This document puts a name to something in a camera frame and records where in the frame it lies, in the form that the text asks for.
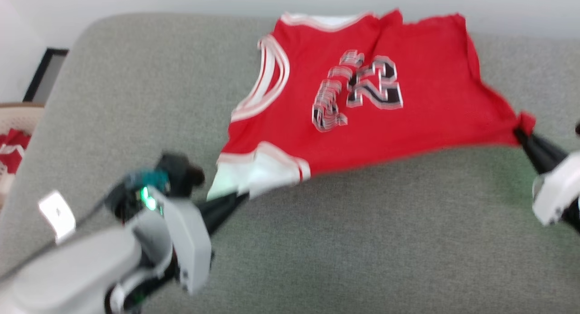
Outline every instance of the white paper label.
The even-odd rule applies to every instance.
[[[57,244],[74,233],[77,220],[58,191],[55,190],[38,201],[38,208],[46,218],[46,221],[52,226],[56,234],[55,240]]]

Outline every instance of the black cable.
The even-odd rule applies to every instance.
[[[96,213],[99,212],[100,209],[102,209],[104,207],[104,205],[106,204],[105,199],[106,199],[106,197],[101,198],[93,206],[93,209],[91,209],[91,211],[87,215],[85,215],[83,218],[81,218],[79,221],[77,221],[77,229],[80,228],[85,223],[87,223],[87,221],[89,221],[89,219],[91,219],[91,217],[93,217]],[[20,271],[23,267],[28,265],[30,262],[32,262],[32,261],[36,260],[38,257],[46,254],[46,252],[48,252],[49,250],[52,250],[56,246],[57,246],[56,242],[46,243],[44,246],[42,246],[41,248],[39,248],[38,250],[36,250],[32,254],[30,254],[30,256],[28,256],[27,258],[22,260],[20,263],[18,263],[16,266],[14,266],[12,269],[8,270],[6,273],[4,273],[2,276],[0,276],[0,284],[4,283],[4,281],[6,281],[10,277],[12,277],[16,273],[18,273],[18,271]]]

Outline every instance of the jersey number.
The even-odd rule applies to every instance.
[[[394,62],[388,57],[377,56],[370,66],[358,70],[351,79],[346,106],[360,107],[366,97],[380,109],[402,108],[401,89],[396,81]]]

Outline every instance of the red jersey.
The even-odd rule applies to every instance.
[[[482,83],[460,15],[286,14],[259,46],[260,78],[232,113],[208,198],[444,147],[518,145],[514,128],[533,127]]]

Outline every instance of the white wall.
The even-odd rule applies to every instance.
[[[0,102],[21,102],[46,51],[44,41],[0,0]]]
[[[277,16],[385,12],[406,19],[462,12],[474,31],[580,38],[580,0],[11,0],[49,46],[68,48],[91,22],[126,12],[187,12]]]

